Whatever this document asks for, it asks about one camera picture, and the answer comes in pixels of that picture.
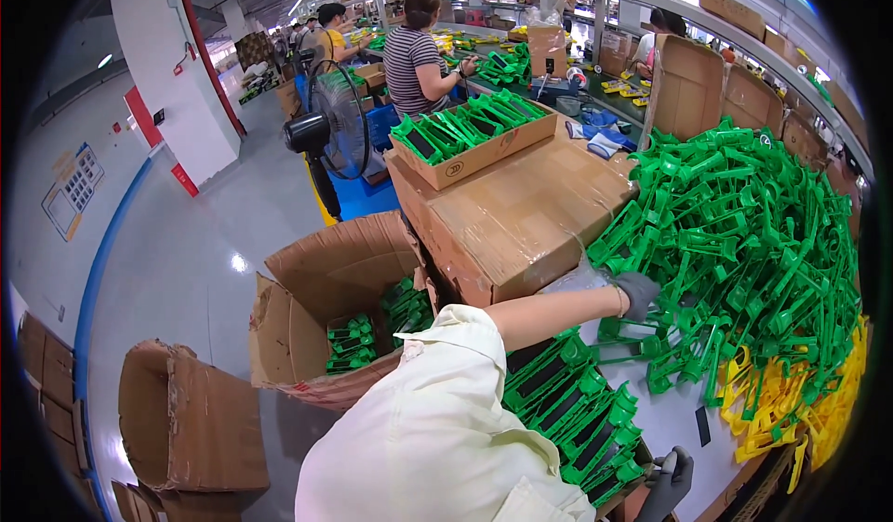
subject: gray glove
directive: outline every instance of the gray glove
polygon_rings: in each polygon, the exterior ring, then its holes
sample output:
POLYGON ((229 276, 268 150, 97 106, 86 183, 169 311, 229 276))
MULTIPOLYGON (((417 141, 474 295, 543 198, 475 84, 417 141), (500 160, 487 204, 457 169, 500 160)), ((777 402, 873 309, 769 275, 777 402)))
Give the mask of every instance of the gray glove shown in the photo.
POLYGON ((654 469, 648 474, 645 487, 650 489, 636 522, 661 522, 673 512, 676 505, 691 489, 691 476, 695 471, 695 461, 681 446, 663 458, 655 458, 654 469))
POLYGON ((645 320, 648 305, 661 293, 660 283, 639 272, 624 272, 617 276, 618 287, 630 298, 630 308, 623 315, 636 322, 645 320))

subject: gray floor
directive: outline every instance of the gray floor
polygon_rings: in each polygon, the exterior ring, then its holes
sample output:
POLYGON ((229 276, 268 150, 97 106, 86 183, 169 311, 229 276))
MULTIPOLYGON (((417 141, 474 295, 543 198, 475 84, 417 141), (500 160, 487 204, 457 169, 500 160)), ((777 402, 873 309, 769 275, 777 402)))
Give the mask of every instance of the gray floor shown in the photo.
MULTIPOLYGON (((106 501, 121 520, 111 479, 135 483, 118 429, 124 354, 159 338, 249 379, 248 316, 263 259, 323 227, 306 166, 285 150, 283 114, 272 92, 240 112, 248 137, 240 163, 195 199, 171 174, 166 149, 154 158, 120 228, 95 309, 89 352, 90 436, 106 501)), ((301 461, 338 414, 274 391, 261 392, 271 488, 243 520, 291 520, 301 461)))

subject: bulletin board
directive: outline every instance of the bulletin board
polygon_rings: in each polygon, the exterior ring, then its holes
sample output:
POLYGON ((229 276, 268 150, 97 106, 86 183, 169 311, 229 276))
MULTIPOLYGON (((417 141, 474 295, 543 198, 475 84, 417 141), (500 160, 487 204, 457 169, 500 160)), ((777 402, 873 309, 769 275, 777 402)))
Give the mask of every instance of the bulletin board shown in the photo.
POLYGON ((62 154, 53 165, 53 171, 56 181, 41 207, 61 237, 71 241, 106 171, 86 142, 78 151, 62 154))

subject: stool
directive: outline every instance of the stool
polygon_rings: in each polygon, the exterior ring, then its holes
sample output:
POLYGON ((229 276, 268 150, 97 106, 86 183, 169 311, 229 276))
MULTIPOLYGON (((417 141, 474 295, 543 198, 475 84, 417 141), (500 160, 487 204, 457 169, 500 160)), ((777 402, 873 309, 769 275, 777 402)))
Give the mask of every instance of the stool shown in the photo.
POLYGON ((465 24, 479 25, 481 27, 486 27, 486 23, 484 22, 484 11, 483 10, 466 10, 465 11, 465 24))

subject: striped shirt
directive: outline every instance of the striped shirt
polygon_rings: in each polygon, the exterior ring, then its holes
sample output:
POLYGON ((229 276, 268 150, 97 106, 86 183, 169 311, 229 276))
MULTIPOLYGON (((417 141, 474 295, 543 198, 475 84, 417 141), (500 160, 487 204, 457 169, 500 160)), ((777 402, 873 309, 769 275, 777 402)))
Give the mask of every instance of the striped shirt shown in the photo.
POLYGON ((399 116, 416 117, 420 113, 442 111, 450 107, 449 95, 438 101, 425 98, 421 91, 415 68, 422 65, 440 65, 440 73, 446 76, 447 63, 441 58, 438 46, 427 32, 411 30, 401 25, 387 35, 385 43, 385 75, 387 91, 399 116))

